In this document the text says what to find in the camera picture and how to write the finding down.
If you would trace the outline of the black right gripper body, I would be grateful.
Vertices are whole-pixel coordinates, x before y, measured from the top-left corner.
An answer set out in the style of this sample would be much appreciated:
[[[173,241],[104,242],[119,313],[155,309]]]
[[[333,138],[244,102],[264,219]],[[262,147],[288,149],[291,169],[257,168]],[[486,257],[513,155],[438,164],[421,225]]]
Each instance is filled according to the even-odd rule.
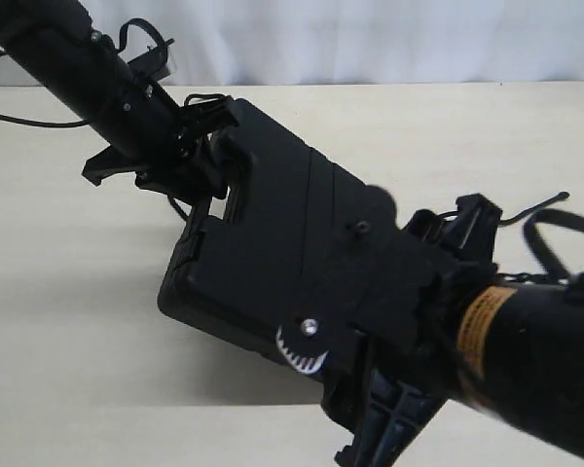
[[[456,296],[493,276],[501,209],[462,196],[451,214],[395,224],[372,188],[336,231],[275,334],[286,362],[323,383],[321,407],[348,430],[341,466],[390,466],[446,403],[462,362],[441,321]]]

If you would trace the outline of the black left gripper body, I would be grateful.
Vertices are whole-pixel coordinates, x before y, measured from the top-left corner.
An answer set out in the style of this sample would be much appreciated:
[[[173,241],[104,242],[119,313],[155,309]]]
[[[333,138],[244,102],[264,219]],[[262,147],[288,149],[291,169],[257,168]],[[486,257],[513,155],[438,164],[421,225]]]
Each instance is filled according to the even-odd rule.
[[[238,109],[230,95],[191,94],[179,108],[168,139],[155,153],[132,162],[109,146],[86,161],[82,175],[99,186],[111,176],[132,173],[139,190],[176,199],[222,199],[229,183],[210,139],[237,125]]]

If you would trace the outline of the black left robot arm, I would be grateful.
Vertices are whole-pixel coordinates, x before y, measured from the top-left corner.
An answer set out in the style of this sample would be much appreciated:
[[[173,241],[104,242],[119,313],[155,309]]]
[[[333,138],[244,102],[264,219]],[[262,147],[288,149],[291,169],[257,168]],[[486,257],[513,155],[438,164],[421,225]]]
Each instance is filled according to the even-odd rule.
[[[8,56],[108,144],[83,176],[95,186],[132,172],[141,190],[194,204],[224,198],[228,183],[209,135],[237,124],[233,100],[176,102],[160,85],[169,41],[133,18],[117,41],[78,1],[0,1],[0,57]]]

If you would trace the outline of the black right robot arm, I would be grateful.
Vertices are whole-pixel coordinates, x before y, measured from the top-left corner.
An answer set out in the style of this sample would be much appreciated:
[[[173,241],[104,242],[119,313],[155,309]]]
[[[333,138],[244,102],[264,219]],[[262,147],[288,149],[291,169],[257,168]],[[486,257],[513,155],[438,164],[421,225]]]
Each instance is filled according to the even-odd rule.
[[[482,195],[418,210],[403,227],[375,190],[276,330],[287,363],[323,382],[321,406],[352,442],[341,466],[391,466],[448,401],[584,459],[584,272],[540,232],[584,234],[549,198],[516,216],[539,273],[493,258],[509,225]]]

